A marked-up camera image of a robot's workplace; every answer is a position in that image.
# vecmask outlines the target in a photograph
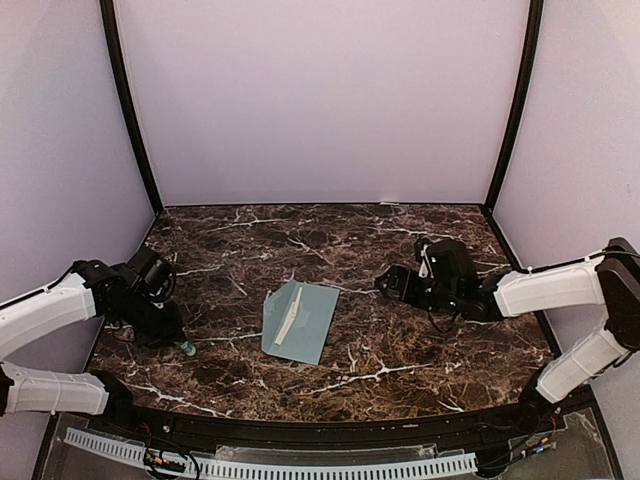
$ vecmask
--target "white cable carrier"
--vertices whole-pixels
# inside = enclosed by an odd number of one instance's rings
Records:
[[[143,464],[145,446],[141,442],[118,440],[75,428],[67,429],[64,441],[101,457],[148,469]],[[186,465],[187,468],[180,478],[195,478],[196,470],[191,461],[186,462],[180,455],[173,453],[164,453],[163,457]],[[263,465],[216,460],[197,454],[194,454],[194,458],[200,466],[202,480],[423,480],[447,478],[478,470],[475,453],[413,462],[357,466]]]

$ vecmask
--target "white arm casing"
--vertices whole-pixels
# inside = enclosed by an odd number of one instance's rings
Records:
[[[536,390],[549,402],[559,402],[627,353],[629,350],[601,326],[549,363],[538,378]]]
[[[0,361],[20,347],[59,328],[96,316],[91,290],[84,279],[72,273],[51,290],[0,305]],[[100,414],[109,394],[95,376],[61,374],[21,368],[0,362],[5,375],[14,381],[9,389],[6,412],[55,411]]]
[[[571,305],[604,304],[596,267],[604,257],[540,273],[511,272],[494,296],[505,317]]]
[[[22,368],[2,363],[5,375],[14,381],[9,389],[5,413],[84,412],[99,415],[109,394],[103,383],[90,373],[66,374]]]

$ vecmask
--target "black frame edge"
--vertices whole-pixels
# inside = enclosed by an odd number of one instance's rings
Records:
[[[189,203],[183,205],[165,205],[164,208],[206,208],[206,207],[244,207],[244,206],[265,206],[265,205],[373,205],[373,206],[394,206],[403,207],[407,205],[436,205],[436,206],[457,206],[457,207],[479,207],[483,204],[477,202],[264,202],[264,203]]]
[[[502,139],[502,146],[498,154],[491,186],[487,193],[484,206],[493,212],[498,203],[498,197],[504,184],[504,179],[509,168],[509,161],[513,153],[513,147],[516,143],[522,113],[527,99],[529,83],[531,82],[531,72],[533,71],[533,62],[536,56],[536,47],[538,46],[538,36],[540,34],[540,25],[542,23],[542,8],[544,0],[531,0],[529,4],[529,18],[527,20],[527,30],[524,37],[524,45],[522,47],[522,58],[520,60],[520,69],[518,70],[518,80],[511,102],[511,110],[509,111],[509,120]]]
[[[480,211],[484,215],[485,220],[489,224],[489,228],[491,229],[491,232],[493,232],[496,239],[498,240],[498,243],[500,244],[500,248],[502,248],[502,250],[504,251],[507,257],[507,260],[509,261],[511,266],[514,268],[521,268],[522,266],[520,265],[520,262],[518,262],[518,258],[516,257],[516,254],[511,249],[511,245],[509,245],[507,238],[504,236],[504,233],[502,232],[500,225],[498,225],[498,222],[496,222],[495,218],[493,218],[493,214],[491,210],[488,207],[484,206],[484,207],[480,207]],[[558,340],[556,339],[556,336],[553,333],[553,330],[551,329],[551,325],[549,324],[549,319],[547,318],[547,315],[543,311],[534,312],[534,315],[536,316],[536,319],[538,320],[538,325],[540,325],[540,329],[542,330],[542,333],[544,334],[544,337],[546,338],[547,343],[549,344],[551,353],[553,353],[553,356],[555,358],[558,358],[560,355],[562,355],[562,350],[560,349]]]
[[[149,202],[156,214],[163,210],[162,199],[156,181],[153,177],[149,157],[144,147],[138,117],[136,116],[133,98],[131,97],[131,89],[127,79],[127,72],[124,65],[124,57],[122,56],[122,45],[120,44],[120,35],[118,34],[118,24],[116,21],[116,12],[113,0],[100,0],[100,10],[102,11],[102,24],[104,26],[104,34],[107,41],[107,49],[109,50],[109,59],[111,60],[111,69],[115,80],[118,97],[120,99],[120,107],[122,116],[127,125],[129,140],[133,153],[136,157],[136,163],[142,176],[144,188],[147,191]]]
[[[42,478],[44,466],[47,461],[47,455],[49,455],[49,451],[53,444],[53,434],[55,433],[57,426],[58,415],[51,415],[49,417],[49,422],[47,423],[47,428],[44,431],[40,448],[38,449],[38,457],[36,458],[36,465],[33,468],[31,480],[40,480]]]
[[[596,424],[598,425],[598,430],[600,431],[600,438],[602,439],[604,449],[607,452],[607,457],[609,458],[609,465],[611,466],[611,470],[613,471],[613,476],[616,479],[623,480],[624,476],[622,474],[620,460],[618,459],[618,454],[616,453],[616,448],[613,445],[613,440],[611,439],[611,435],[609,434],[607,424],[604,421],[602,410],[600,410],[600,405],[598,405],[598,400],[593,393],[591,385],[589,385],[588,387],[591,395],[593,396],[593,405],[591,407],[591,410],[593,411],[593,416],[596,419]]]
[[[591,408],[602,435],[607,457],[616,479],[621,479],[620,466],[612,450],[609,433],[591,387],[585,385],[562,402],[562,414]],[[506,445],[514,432],[481,432],[474,428],[478,421],[503,422],[513,415],[517,404],[445,416],[419,417],[410,420],[378,422],[287,423],[232,420],[165,412],[148,407],[134,407],[136,418],[144,421],[158,438],[170,440],[187,449],[215,452],[221,445],[292,450],[358,450],[436,443],[444,451],[464,449],[476,453]],[[122,435],[112,420],[81,414],[88,428]],[[558,425],[561,428],[563,419]],[[537,431],[550,428],[541,424]]]

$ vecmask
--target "small green object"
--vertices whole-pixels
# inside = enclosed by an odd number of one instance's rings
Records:
[[[180,350],[182,350],[182,353],[184,353],[187,357],[193,357],[196,354],[196,347],[194,347],[193,343],[191,343],[189,340],[180,345]]]

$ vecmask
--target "purple wall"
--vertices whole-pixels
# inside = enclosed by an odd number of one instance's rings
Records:
[[[640,248],[640,3],[547,2],[523,123],[496,216],[520,259]],[[549,312],[566,349],[602,308]],[[640,478],[638,358],[594,384],[626,478]]]
[[[165,203],[483,201],[528,3],[117,2]]]
[[[126,259],[152,212],[109,66],[99,4],[2,2],[0,302],[57,278],[73,260]],[[78,371],[96,320],[10,360]],[[30,478],[46,414],[0,418],[0,479]]]

